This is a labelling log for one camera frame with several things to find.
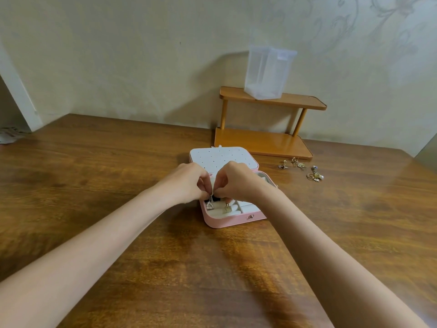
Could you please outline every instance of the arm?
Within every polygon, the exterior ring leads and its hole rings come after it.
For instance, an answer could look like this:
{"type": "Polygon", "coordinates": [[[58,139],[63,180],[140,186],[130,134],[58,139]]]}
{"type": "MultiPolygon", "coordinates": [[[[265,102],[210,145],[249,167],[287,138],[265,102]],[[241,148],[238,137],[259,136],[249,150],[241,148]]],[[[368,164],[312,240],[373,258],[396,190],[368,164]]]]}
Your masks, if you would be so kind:
{"type": "Polygon", "coordinates": [[[217,197],[254,203],[276,229],[335,327],[427,327],[393,292],[343,251],[279,189],[245,165],[218,172],[217,197]]]}
{"type": "Polygon", "coordinates": [[[209,174],[182,164],[154,187],[0,283],[0,327],[56,327],[163,211],[206,199],[209,174]]]}

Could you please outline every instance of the white trim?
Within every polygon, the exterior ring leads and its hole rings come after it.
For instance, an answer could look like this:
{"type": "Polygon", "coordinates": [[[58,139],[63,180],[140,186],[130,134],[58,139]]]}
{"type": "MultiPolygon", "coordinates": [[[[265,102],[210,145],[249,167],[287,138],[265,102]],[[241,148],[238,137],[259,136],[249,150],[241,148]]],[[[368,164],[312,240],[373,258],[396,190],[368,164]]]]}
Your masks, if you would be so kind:
{"type": "Polygon", "coordinates": [[[29,94],[26,91],[14,64],[10,59],[8,52],[0,40],[0,76],[9,89],[19,110],[25,118],[31,131],[36,131],[43,126],[29,94]]]}

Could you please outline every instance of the perforated white panel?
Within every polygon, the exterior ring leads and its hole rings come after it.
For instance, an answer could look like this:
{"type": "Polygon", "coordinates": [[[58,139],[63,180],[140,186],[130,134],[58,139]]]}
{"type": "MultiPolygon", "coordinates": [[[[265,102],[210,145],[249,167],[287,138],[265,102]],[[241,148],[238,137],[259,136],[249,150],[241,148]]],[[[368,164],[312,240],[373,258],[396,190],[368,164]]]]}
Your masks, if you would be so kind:
{"type": "Polygon", "coordinates": [[[216,174],[229,161],[245,163],[257,170],[258,162],[242,147],[196,148],[190,151],[191,160],[204,167],[210,174],[216,174]]]}

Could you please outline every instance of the wood grain tabletop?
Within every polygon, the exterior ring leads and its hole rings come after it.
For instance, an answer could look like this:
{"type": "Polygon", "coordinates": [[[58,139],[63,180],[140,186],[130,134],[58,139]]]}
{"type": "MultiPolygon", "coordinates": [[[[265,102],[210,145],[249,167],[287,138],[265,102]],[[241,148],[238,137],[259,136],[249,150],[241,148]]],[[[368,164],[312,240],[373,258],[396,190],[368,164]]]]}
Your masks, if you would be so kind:
{"type": "MultiPolygon", "coordinates": [[[[154,185],[213,130],[67,115],[0,146],[0,280],[154,185]]],[[[396,149],[305,140],[309,171],[260,170],[437,326],[437,175],[396,149]]],[[[269,221],[212,229],[198,202],[153,222],[60,327],[331,327],[269,221]]]]}

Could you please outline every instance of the hand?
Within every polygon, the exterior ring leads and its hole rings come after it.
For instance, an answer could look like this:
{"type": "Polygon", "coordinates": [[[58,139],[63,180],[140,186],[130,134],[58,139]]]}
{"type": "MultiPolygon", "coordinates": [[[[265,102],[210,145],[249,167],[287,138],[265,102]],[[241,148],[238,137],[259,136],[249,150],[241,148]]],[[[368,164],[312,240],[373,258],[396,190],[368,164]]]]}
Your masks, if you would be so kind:
{"type": "Polygon", "coordinates": [[[171,196],[174,205],[196,199],[206,200],[212,194],[208,172],[194,162],[180,164],[157,185],[166,188],[165,195],[171,196]]]}
{"type": "Polygon", "coordinates": [[[216,175],[214,196],[226,198],[226,202],[235,199],[254,203],[266,185],[270,186],[246,164],[229,161],[216,175]]]}

